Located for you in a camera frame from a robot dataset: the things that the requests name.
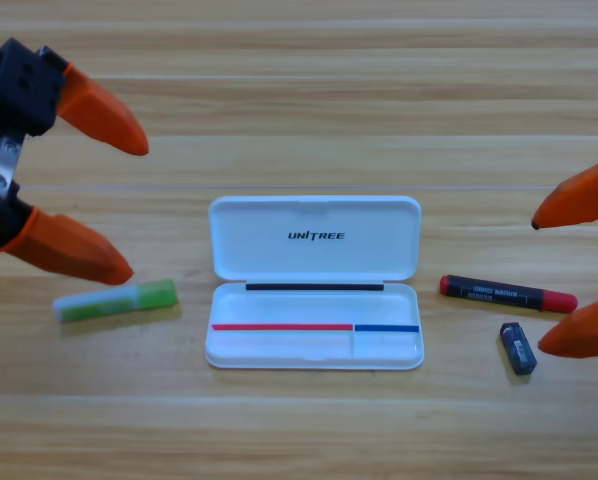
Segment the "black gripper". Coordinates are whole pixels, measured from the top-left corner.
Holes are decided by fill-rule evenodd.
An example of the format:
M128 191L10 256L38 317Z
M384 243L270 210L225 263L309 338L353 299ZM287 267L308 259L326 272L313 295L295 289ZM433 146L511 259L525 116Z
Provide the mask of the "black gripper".
M40 54L8 39L0 46L0 248L22 231L32 213L18 198L14 180L23 142L45 134L57 115L118 150L149 153L143 127L121 100L72 62L62 74Z

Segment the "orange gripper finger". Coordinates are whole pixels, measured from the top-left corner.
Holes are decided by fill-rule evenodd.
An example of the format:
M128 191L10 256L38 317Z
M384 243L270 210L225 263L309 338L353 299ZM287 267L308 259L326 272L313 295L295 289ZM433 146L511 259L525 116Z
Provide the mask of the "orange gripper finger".
M569 314L539 340L538 348L558 357L598 357L598 302Z
M0 247L41 270L69 277L121 285L134 271L102 234L62 214L34 207L23 228Z
M598 163L560 183L532 217L535 230L598 220Z

